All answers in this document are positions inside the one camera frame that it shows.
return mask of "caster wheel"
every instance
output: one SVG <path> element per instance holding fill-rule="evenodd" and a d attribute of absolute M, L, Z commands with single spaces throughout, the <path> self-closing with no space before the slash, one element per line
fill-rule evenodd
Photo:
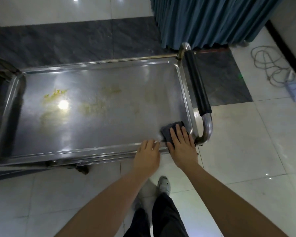
<path fill-rule="evenodd" d="M 89 168 L 87 166 L 78 166 L 78 167 L 76 167 L 76 170 L 78 170 L 79 172 L 81 172 L 84 175 L 89 173 Z"/>

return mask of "wall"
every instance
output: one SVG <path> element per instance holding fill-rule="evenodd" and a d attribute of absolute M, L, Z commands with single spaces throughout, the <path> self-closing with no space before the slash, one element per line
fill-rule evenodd
<path fill-rule="evenodd" d="M 296 0 L 283 0 L 270 20 L 296 57 Z"/>

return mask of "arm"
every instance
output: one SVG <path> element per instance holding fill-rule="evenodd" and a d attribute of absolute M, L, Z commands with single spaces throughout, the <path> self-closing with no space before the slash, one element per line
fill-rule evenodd
<path fill-rule="evenodd" d="M 55 237 L 113 237 L 142 185 L 158 169 L 159 163 L 159 142 L 143 141 L 134 159 L 134 169 L 87 203 Z"/>
<path fill-rule="evenodd" d="M 175 149 L 168 144 L 175 164 L 187 175 L 225 237 L 281 236 L 287 237 L 276 225 L 252 205 L 206 172 L 197 161 L 191 135 L 185 127 L 176 126 L 178 137 L 170 130 Z"/>

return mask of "hand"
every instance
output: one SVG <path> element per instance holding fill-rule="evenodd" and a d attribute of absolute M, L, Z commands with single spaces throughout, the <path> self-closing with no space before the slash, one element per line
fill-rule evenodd
<path fill-rule="evenodd" d="M 167 142 L 167 146 L 176 166 L 184 171 L 190 165 L 198 165 L 197 152 L 193 137 L 187 134 L 185 127 L 182 127 L 182 131 L 178 124 L 175 127 L 178 137 L 176 137 L 174 130 L 170 128 L 175 148 L 170 142 Z"/>
<path fill-rule="evenodd" d="M 157 171 L 160 164 L 160 143 L 155 140 L 143 141 L 134 159 L 134 170 L 147 178 Z"/>

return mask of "black pants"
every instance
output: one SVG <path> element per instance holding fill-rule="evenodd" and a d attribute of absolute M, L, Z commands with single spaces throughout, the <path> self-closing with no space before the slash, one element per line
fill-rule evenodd
<path fill-rule="evenodd" d="M 184 224 L 172 199 L 161 194 L 152 209 L 154 237 L 188 237 Z M 124 237 L 150 237 L 150 225 L 144 209 L 138 209 Z"/>

